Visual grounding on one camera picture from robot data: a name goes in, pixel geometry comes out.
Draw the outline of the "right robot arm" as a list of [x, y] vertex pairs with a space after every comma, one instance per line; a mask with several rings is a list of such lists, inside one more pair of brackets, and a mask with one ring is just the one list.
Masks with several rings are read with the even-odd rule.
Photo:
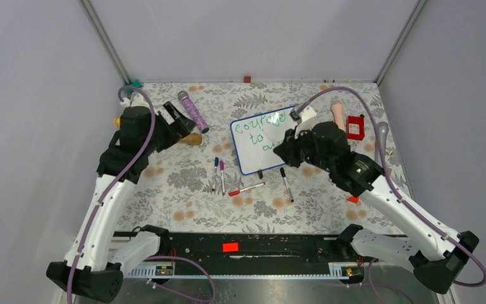
[[338, 237], [337, 251], [344, 260], [363, 256], [393, 263], [412, 272], [426, 288], [443, 295], [473, 259], [479, 243], [474, 233], [451, 229], [407, 198], [387, 180], [377, 162], [351, 151], [346, 133], [335, 123], [318, 123], [300, 135], [289, 129], [273, 152], [292, 167], [306, 162], [328, 172], [333, 184], [371, 205], [408, 237], [402, 241], [351, 224]]

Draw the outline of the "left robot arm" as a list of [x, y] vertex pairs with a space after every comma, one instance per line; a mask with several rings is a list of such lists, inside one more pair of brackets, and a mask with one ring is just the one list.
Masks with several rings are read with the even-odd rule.
[[72, 248], [61, 262], [51, 262], [46, 276], [63, 291], [101, 303], [111, 303], [123, 278], [147, 257], [164, 260], [171, 252], [168, 230], [152, 225], [114, 253], [109, 252], [118, 217], [134, 191], [151, 154], [166, 150], [188, 136], [194, 123], [171, 102], [163, 108], [172, 117], [152, 115], [149, 106], [130, 106], [120, 117], [97, 167], [94, 194]]

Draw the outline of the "blue framed whiteboard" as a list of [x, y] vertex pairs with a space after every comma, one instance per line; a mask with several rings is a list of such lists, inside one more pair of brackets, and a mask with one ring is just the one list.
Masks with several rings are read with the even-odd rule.
[[242, 175], [251, 175], [284, 164], [274, 152], [264, 152], [261, 141], [264, 133], [285, 136], [285, 131], [294, 129], [295, 122], [289, 115], [293, 107], [295, 106], [259, 113], [230, 123], [230, 133]]

